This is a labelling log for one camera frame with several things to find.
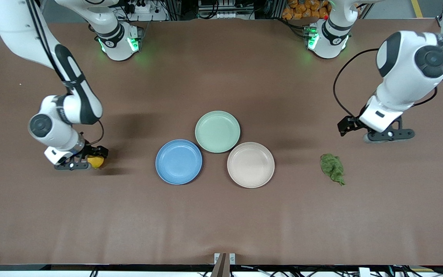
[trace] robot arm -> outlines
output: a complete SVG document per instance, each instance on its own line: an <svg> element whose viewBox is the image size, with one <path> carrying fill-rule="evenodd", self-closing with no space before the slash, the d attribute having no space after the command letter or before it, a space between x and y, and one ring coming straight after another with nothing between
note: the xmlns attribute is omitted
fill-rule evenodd
<svg viewBox="0 0 443 277"><path fill-rule="evenodd" d="M333 0L328 19L312 23L316 29L314 37L308 42L308 49L321 58L335 58L346 47L348 34L358 18L355 3L376 3L383 0Z"/></svg>
<svg viewBox="0 0 443 277"><path fill-rule="evenodd" d="M414 136L413 130L395 133L391 125L396 121L401 123L403 112L443 80L443 28L439 34L412 31L392 34L380 46L376 63L383 82L369 98L358 120L347 116L340 121L341 136L367 128L366 142L410 139ZM384 138L373 138L377 133Z"/></svg>
<svg viewBox="0 0 443 277"><path fill-rule="evenodd" d="M102 117L102 104L33 0L0 0L0 36L16 55L55 69L67 87L64 95L44 98L28 123L32 137L48 146L44 154L49 161L61 164L86 146L72 124L95 124Z"/></svg>
<svg viewBox="0 0 443 277"><path fill-rule="evenodd" d="M139 51L142 28L119 22L109 6L118 0L56 0L56 3L81 15L91 25L109 58L123 61Z"/></svg>

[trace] yellow lemon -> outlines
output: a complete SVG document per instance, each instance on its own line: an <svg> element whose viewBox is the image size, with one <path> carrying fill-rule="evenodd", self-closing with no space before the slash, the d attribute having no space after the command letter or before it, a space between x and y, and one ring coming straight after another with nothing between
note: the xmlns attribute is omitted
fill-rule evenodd
<svg viewBox="0 0 443 277"><path fill-rule="evenodd" d="M88 156L87 161L94 169L97 169L103 164L104 158L101 156Z"/></svg>

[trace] green leaf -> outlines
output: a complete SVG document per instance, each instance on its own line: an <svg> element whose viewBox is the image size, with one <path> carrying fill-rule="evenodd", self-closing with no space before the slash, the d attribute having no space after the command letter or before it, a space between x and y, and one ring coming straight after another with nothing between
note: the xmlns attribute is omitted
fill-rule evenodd
<svg viewBox="0 0 443 277"><path fill-rule="evenodd" d="M341 186L346 185L343 179L343 164L338 156L329 153L320 156L320 168L334 182L338 182Z"/></svg>

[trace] gray floor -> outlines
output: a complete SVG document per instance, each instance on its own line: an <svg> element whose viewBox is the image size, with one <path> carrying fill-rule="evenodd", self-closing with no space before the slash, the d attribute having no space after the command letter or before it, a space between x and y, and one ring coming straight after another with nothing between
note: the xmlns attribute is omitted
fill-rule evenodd
<svg viewBox="0 0 443 277"><path fill-rule="evenodd" d="M442 8L442 0L417 0L423 17L435 17ZM58 5L54 0L43 2L44 17L47 22L84 22L83 18L71 10ZM411 0L385 0L376 3L367 15L367 19L415 18Z"/></svg>
<svg viewBox="0 0 443 277"><path fill-rule="evenodd" d="M415 18L415 10L410 0L385 0L375 3L366 19Z"/></svg>

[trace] orange bag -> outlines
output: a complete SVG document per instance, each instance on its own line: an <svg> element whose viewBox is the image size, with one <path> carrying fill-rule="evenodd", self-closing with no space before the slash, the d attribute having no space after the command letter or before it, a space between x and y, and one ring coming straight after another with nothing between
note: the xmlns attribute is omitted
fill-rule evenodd
<svg viewBox="0 0 443 277"><path fill-rule="evenodd" d="M320 2L319 0L305 0L305 7L317 11L320 8Z"/></svg>
<svg viewBox="0 0 443 277"><path fill-rule="evenodd" d="M302 14L302 17L310 17L311 16L311 10L310 9L306 9L304 11L304 13Z"/></svg>
<svg viewBox="0 0 443 277"><path fill-rule="evenodd" d="M329 16L329 14L327 13L327 9L326 8L320 8L319 9L319 18L324 18L325 16Z"/></svg>
<svg viewBox="0 0 443 277"><path fill-rule="evenodd" d="M290 8L295 8L298 5L298 0L288 0L288 5Z"/></svg>
<svg viewBox="0 0 443 277"><path fill-rule="evenodd" d="M305 10L306 10L306 7L303 4L298 4L297 7L295 7L295 12L298 12L298 13L304 13Z"/></svg>
<svg viewBox="0 0 443 277"><path fill-rule="evenodd" d="M281 14L281 18L290 20L293 17L293 9L285 8Z"/></svg>

